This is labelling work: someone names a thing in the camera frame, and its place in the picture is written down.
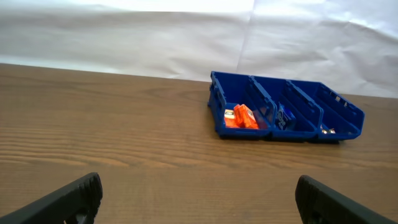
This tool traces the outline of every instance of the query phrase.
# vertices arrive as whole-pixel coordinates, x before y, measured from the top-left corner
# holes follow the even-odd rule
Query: wooden table
[[[398,100],[339,144],[221,140],[209,83],[0,65],[0,216],[98,172],[96,223],[301,223],[308,174],[398,221]]]

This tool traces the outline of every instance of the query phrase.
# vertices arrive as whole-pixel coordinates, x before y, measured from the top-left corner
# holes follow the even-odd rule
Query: blue plastic bin
[[[221,137],[263,138],[271,133],[275,104],[253,77],[212,72],[211,80],[208,106],[213,113],[215,129]],[[245,104],[253,111],[259,129],[225,126],[225,109],[233,110],[237,104]]]
[[[271,96],[275,105],[282,103],[296,117],[293,130],[281,130],[273,122],[272,138],[289,140],[308,140],[316,138],[323,110],[291,81],[279,78],[254,77]]]
[[[322,122],[318,128],[319,140],[354,139],[361,134],[365,114],[341,95],[320,82],[292,80],[308,94],[322,109]],[[322,129],[334,128],[336,134],[323,134]]]

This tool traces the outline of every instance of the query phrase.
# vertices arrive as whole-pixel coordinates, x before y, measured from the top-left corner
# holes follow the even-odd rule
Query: wrinkled white fabric
[[[398,98],[398,2],[3,0],[0,63],[210,80],[321,81]]]

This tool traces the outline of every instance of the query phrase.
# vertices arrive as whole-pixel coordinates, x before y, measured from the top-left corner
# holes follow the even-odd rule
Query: orange wrapper
[[[254,118],[253,111],[246,105],[236,105],[234,107],[236,115],[236,124],[242,128],[259,129],[259,126]]]
[[[236,116],[233,110],[225,110],[224,120],[227,128],[239,128],[236,124]]]

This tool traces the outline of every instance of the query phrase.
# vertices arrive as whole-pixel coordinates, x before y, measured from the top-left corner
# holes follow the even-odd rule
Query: blue package
[[[291,131],[296,125],[296,117],[282,103],[279,103],[275,124],[281,130]]]

